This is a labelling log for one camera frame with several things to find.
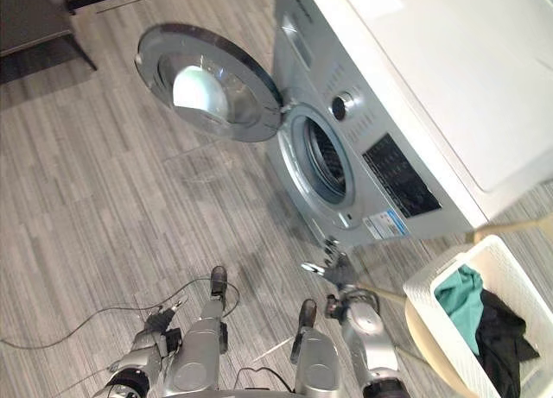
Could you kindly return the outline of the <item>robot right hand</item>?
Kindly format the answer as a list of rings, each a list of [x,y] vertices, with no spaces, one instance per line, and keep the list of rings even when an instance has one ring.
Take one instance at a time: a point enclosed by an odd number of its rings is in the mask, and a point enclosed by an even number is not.
[[[334,284],[339,291],[354,287],[358,275],[348,254],[339,246],[339,241],[333,237],[327,238],[323,251],[327,255],[324,266],[303,262],[301,268]]]

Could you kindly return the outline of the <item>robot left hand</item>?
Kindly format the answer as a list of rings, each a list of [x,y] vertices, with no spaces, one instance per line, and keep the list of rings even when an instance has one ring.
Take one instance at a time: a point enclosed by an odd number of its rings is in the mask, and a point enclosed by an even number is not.
[[[155,313],[152,313],[145,321],[143,332],[146,333],[164,333],[179,308],[188,302],[188,297],[178,300],[173,306],[163,309],[162,307]]]

